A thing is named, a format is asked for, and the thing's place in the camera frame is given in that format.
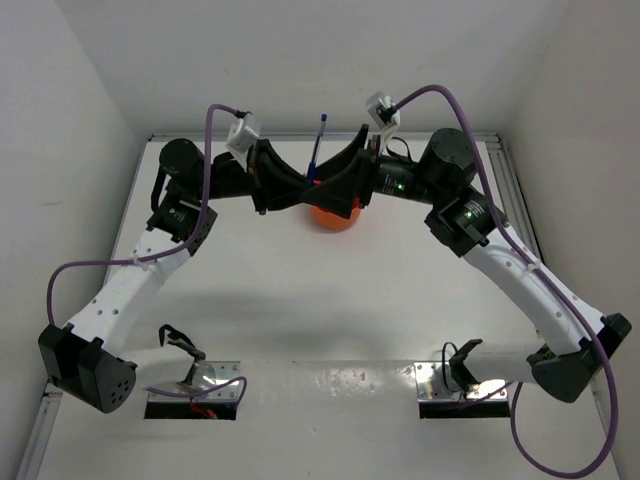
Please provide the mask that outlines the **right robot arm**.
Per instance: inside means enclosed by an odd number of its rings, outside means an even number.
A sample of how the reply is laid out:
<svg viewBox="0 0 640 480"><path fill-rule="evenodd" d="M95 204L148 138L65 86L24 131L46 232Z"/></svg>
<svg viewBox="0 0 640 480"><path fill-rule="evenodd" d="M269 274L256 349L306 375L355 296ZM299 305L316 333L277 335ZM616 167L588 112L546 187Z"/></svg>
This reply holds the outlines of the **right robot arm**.
<svg viewBox="0 0 640 480"><path fill-rule="evenodd" d="M542 345L465 343L442 375L464 391L492 379L538 385L551 397L574 402L631 331L621 314L604 315L575 294L529 250L488 187L477 147L453 128L435 131L417 162L386 156L379 140L360 132L316 171L302 202L341 217L380 193L426 203L432 235L482 272L532 322Z"/></svg>

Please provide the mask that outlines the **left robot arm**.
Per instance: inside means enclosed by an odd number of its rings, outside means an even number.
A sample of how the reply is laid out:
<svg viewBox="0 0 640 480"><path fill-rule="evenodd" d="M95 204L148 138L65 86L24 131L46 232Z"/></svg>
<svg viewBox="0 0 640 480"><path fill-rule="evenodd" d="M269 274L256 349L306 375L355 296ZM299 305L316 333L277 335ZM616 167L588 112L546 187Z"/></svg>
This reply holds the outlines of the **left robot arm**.
<svg viewBox="0 0 640 480"><path fill-rule="evenodd" d="M249 196L259 211L296 205L311 182L287 165L260 140L240 163L231 151L211 158L186 138L168 142L160 151L151 195L152 214L125 259L112 261L116 273L63 325L50 323L38 345L49 381L65 393L112 413L128 399L138 377L143 388L169 396L207 395L197 378L206 355L173 326L159 329L159 345L127 352L126 339L136 321L166 281L195 256L217 219L211 199Z"/></svg>

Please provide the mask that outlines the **blue pen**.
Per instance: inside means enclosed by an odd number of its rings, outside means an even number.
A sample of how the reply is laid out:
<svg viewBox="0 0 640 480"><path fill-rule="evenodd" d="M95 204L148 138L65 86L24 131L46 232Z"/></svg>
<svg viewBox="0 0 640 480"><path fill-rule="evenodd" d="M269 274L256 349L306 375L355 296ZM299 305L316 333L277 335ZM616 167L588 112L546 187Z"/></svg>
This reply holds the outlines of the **blue pen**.
<svg viewBox="0 0 640 480"><path fill-rule="evenodd" d="M312 155L311 155L311 158L307 167L306 176L305 176L306 183L308 185L312 185L314 183L317 160L318 160L319 151L321 148L322 138L325 133L327 120L328 120L328 114L323 112L320 117L319 128L315 136Z"/></svg>

